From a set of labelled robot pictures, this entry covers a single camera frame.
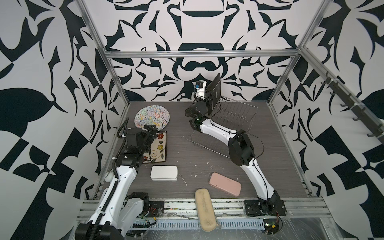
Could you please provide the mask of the round speckled plate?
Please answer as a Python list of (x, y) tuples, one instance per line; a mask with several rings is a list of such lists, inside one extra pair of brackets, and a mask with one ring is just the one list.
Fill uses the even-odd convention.
[(158, 131), (163, 130), (170, 121), (169, 111), (159, 105), (144, 107), (136, 114), (134, 123), (137, 128), (144, 128), (144, 125), (155, 125)]

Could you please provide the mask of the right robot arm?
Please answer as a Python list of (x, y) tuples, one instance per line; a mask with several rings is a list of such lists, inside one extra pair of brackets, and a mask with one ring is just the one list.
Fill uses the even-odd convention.
[(257, 107), (225, 97), (220, 97), (216, 106), (211, 103), (208, 98), (197, 98), (185, 110), (191, 127), (227, 146), (231, 162), (246, 173), (258, 198), (259, 210), (253, 216), (285, 216), (284, 201), (263, 174), (251, 135), (242, 129), (243, 124), (252, 124)]

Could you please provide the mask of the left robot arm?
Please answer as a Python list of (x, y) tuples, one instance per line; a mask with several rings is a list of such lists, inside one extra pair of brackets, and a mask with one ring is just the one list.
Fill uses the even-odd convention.
[(148, 211), (148, 194), (137, 192), (128, 195), (128, 190), (157, 132), (155, 125), (129, 128), (127, 120), (119, 127), (118, 138), (123, 142), (113, 157), (112, 170), (106, 176), (110, 185), (87, 223), (78, 225), (76, 240), (123, 240), (129, 235), (135, 219)]

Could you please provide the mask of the large black square plate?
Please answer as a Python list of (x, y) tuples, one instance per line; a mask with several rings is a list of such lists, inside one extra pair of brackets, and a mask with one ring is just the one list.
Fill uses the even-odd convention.
[(221, 75), (217, 74), (205, 90), (208, 115), (211, 115), (221, 98)]

